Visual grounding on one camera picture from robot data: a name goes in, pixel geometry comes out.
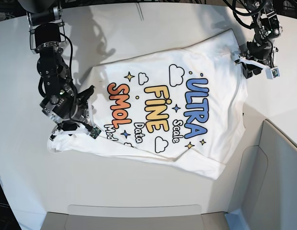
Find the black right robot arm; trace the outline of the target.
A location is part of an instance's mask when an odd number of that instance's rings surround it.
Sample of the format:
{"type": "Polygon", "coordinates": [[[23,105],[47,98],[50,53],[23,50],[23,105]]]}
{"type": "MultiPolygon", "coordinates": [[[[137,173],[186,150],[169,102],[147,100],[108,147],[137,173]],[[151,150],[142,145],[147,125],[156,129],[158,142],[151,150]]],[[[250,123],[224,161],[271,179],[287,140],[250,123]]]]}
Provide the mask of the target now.
{"type": "Polygon", "coordinates": [[[30,49],[39,54],[36,69],[40,75],[38,91],[43,114],[56,123],[50,140],[58,135],[84,133],[97,138],[101,130],[94,124],[90,97],[94,86],[78,92],[66,64],[63,47],[71,40],[65,35],[59,0],[21,0],[29,23],[30,49]]]}

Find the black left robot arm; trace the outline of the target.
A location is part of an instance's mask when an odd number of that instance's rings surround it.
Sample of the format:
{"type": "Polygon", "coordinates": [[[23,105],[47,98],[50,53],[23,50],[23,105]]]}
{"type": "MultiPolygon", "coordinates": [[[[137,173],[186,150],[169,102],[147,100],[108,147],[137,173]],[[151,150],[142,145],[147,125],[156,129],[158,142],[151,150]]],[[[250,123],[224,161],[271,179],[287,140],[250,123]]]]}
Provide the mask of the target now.
{"type": "Polygon", "coordinates": [[[236,64],[242,66],[242,72],[246,79],[258,75],[262,71],[268,79],[280,76],[279,68],[274,64],[274,55],[278,48],[274,41],[281,35],[282,27],[274,11],[271,0],[245,0],[243,7],[246,12],[236,9],[236,1],[224,3],[232,10],[236,21],[244,28],[253,30],[254,37],[248,41],[242,49],[236,64]]]}

